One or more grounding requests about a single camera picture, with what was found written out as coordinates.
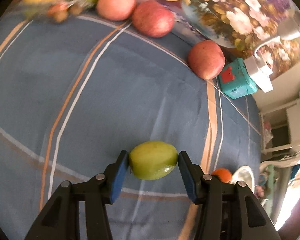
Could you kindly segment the floral painting canvas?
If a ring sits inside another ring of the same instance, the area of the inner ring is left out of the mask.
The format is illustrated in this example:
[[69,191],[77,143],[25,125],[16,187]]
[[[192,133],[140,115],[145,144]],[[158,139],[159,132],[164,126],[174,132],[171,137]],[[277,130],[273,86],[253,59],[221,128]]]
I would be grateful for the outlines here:
[[205,37],[247,59],[300,9],[293,0],[162,0],[178,3]]

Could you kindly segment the round steel plate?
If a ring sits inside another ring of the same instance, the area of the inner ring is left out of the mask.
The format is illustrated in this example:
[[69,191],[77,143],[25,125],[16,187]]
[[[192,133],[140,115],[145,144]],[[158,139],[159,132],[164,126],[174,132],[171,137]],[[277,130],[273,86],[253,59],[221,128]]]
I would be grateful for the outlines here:
[[252,169],[247,166],[241,166],[233,175],[230,184],[238,184],[240,187],[248,187],[252,193],[255,189],[255,177]]

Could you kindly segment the middle red apple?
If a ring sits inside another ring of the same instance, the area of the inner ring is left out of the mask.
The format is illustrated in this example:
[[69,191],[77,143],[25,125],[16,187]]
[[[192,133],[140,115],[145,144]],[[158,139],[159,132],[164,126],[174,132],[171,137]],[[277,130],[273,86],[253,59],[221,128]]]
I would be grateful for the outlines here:
[[134,10],[132,24],[143,35],[163,37],[173,29],[174,15],[156,1],[145,1]]

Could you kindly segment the white plastic chair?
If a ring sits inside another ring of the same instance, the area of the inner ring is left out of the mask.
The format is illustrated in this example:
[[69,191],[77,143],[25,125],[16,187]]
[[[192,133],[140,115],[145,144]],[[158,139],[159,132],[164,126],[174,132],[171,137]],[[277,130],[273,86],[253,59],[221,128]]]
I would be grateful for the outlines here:
[[267,167],[269,165],[272,165],[273,167],[278,167],[278,168],[288,168],[288,167],[293,167],[295,165],[300,164],[300,153],[293,155],[293,156],[289,156],[289,157],[285,157],[283,159],[280,160],[266,160],[263,161],[262,163],[260,163],[259,166],[259,176],[257,181],[260,182],[260,178],[262,176],[262,174],[266,174],[265,178],[268,179],[271,172],[267,171]]

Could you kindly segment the orange with stem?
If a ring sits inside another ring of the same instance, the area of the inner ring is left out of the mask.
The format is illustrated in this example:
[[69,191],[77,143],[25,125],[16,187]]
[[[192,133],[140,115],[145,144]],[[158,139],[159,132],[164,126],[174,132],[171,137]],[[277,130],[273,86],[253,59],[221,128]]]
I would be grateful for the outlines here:
[[211,174],[216,176],[223,183],[230,183],[232,181],[232,173],[226,168],[218,168]]

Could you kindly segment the large red apple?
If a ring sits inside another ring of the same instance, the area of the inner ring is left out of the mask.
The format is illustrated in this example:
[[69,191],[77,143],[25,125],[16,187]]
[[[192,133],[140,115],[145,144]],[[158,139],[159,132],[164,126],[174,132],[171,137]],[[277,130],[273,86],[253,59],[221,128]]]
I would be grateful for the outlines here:
[[191,48],[187,62],[198,77],[211,80],[222,71],[225,65],[225,57],[217,43],[206,40]]

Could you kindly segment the teal plastic box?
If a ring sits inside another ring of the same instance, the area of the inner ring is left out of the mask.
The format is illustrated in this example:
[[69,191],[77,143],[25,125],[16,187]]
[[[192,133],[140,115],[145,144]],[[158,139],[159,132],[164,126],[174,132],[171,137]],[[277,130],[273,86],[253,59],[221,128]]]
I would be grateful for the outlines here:
[[250,78],[242,58],[236,58],[224,66],[218,75],[222,92],[231,99],[254,94],[258,90],[257,84]]

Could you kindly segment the green fruit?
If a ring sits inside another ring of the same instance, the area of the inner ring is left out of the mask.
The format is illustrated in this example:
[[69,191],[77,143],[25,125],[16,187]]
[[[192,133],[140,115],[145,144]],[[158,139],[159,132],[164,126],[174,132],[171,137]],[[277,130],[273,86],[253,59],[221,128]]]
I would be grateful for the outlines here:
[[157,180],[171,173],[178,162],[177,149],[162,141],[147,141],[129,154],[129,165],[136,178]]

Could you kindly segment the white shelf rack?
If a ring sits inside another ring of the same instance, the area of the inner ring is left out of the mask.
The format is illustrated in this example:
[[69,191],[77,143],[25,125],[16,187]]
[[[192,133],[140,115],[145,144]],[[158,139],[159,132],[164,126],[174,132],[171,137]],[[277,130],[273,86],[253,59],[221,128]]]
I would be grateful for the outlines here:
[[300,99],[259,113],[262,153],[300,152]]

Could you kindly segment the blue plaid tablecloth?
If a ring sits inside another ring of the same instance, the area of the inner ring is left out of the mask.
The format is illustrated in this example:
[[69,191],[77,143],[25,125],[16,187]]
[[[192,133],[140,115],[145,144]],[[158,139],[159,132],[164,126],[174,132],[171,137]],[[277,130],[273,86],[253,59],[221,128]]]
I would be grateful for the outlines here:
[[56,187],[90,179],[121,150],[164,141],[205,172],[258,175],[255,100],[226,98],[186,65],[190,45],[91,15],[0,21],[0,226],[24,239]]

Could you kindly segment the small pink apple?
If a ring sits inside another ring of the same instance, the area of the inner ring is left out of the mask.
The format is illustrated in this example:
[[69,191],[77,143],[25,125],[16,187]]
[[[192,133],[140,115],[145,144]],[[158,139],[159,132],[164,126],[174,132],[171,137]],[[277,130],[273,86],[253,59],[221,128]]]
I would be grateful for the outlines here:
[[128,19],[136,7],[136,0],[98,0],[96,12],[111,21]]

